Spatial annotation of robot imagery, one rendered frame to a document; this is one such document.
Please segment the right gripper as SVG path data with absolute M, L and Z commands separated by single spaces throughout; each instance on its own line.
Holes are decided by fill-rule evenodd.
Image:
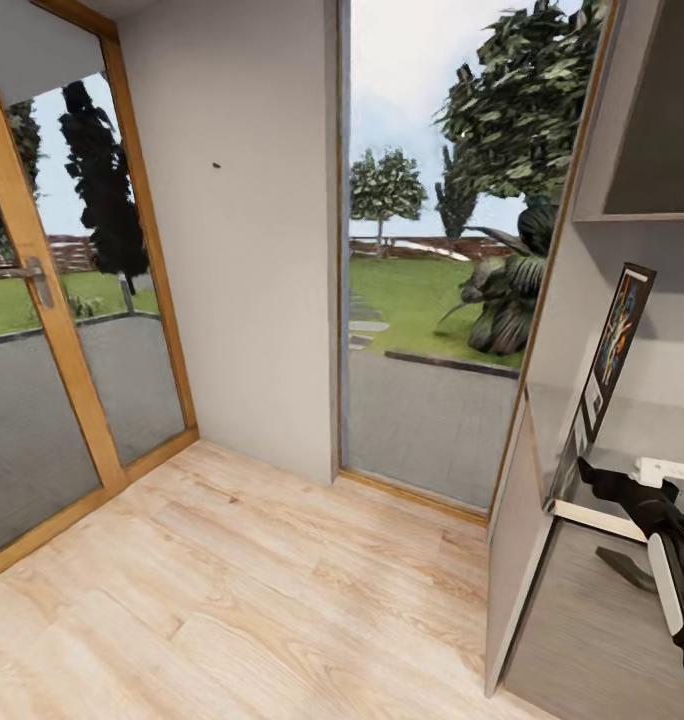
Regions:
M 672 481 L 663 481 L 662 488 L 649 487 L 631 479 L 629 474 L 595 469 L 584 457 L 579 457 L 577 463 L 583 482 L 593 484 L 595 497 L 621 503 L 633 521 L 642 504 L 666 502 L 675 506 L 679 488 Z

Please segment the poster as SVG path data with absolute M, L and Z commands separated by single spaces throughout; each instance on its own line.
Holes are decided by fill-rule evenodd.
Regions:
M 596 441 L 655 278 L 656 270 L 624 264 L 581 395 L 591 443 Z

